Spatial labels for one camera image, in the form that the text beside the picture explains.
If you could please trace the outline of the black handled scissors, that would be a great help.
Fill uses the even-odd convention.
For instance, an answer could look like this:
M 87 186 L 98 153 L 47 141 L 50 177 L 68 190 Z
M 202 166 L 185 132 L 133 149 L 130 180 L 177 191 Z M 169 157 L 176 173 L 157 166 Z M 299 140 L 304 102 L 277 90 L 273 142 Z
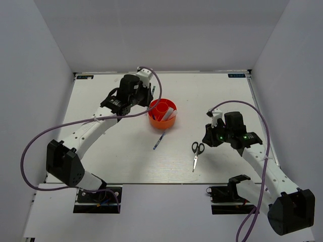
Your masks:
M 194 172 L 196 169 L 198 156 L 204 151 L 205 146 L 203 143 L 193 142 L 191 149 L 194 153 L 193 168 L 192 168 L 192 172 Z

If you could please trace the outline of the blue clear pen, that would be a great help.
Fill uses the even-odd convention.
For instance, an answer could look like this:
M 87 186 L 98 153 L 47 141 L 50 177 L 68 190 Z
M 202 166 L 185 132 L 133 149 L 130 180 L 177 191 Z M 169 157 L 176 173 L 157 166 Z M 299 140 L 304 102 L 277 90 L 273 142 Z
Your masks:
M 163 137 L 165 136 L 165 131 L 162 133 L 162 135 L 160 136 L 160 138 L 158 139 L 158 141 L 156 142 L 156 144 L 153 147 L 153 150 L 156 150 L 156 148 L 158 147 L 158 145 L 160 144 L 160 142 L 162 141 Z

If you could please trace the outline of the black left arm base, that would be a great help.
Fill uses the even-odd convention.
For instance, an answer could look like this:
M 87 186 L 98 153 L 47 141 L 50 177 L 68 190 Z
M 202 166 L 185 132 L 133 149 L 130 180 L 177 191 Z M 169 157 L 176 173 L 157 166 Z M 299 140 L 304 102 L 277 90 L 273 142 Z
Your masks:
M 78 191 L 74 203 L 75 214 L 119 214 L 122 200 L 122 186 L 110 186 L 109 191 L 87 193 Z

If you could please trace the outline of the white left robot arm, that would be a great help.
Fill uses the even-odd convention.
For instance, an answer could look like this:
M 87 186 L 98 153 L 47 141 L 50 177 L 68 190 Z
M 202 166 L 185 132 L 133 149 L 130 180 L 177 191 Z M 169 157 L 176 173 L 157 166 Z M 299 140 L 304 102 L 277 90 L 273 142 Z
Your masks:
M 100 103 L 91 121 L 83 123 L 59 142 L 50 141 L 46 152 L 46 171 L 68 187 L 89 190 L 95 201 L 102 201 L 106 197 L 106 183 L 86 171 L 81 159 L 91 145 L 127 115 L 133 106 L 150 105 L 152 76 L 148 69 L 124 75 L 119 87 Z

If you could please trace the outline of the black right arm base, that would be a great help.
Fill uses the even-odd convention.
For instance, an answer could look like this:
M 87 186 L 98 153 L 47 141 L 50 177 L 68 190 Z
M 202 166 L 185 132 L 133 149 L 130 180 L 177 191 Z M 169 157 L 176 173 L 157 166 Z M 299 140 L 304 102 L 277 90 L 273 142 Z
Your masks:
M 247 215 L 256 208 L 246 199 L 234 200 L 226 186 L 208 187 L 205 191 L 210 196 L 212 215 Z

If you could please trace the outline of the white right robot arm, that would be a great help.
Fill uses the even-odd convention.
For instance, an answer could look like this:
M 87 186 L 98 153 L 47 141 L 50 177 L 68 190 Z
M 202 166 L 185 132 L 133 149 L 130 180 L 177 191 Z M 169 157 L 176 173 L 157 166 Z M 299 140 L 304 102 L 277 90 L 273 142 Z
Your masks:
M 313 226 L 314 194 L 309 189 L 300 189 L 269 160 L 260 137 L 246 130 L 242 114 L 216 109 L 207 115 L 212 122 L 205 126 L 203 143 L 210 147 L 229 143 L 261 177 L 268 191 L 263 193 L 260 211 L 267 216 L 275 233 L 285 235 Z

